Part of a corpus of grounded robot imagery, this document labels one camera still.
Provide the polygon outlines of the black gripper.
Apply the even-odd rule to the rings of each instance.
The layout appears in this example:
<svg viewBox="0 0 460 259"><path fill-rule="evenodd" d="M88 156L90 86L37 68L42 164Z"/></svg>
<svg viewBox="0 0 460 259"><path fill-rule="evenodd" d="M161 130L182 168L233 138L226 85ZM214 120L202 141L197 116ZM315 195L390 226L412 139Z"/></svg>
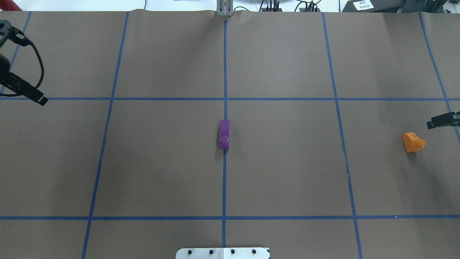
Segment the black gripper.
<svg viewBox="0 0 460 259"><path fill-rule="evenodd" d="M0 83L14 92L7 94L7 97L25 96L39 105L46 105L48 102L48 98L37 87L10 72L10 61L3 54L0 54Z"/></svg>

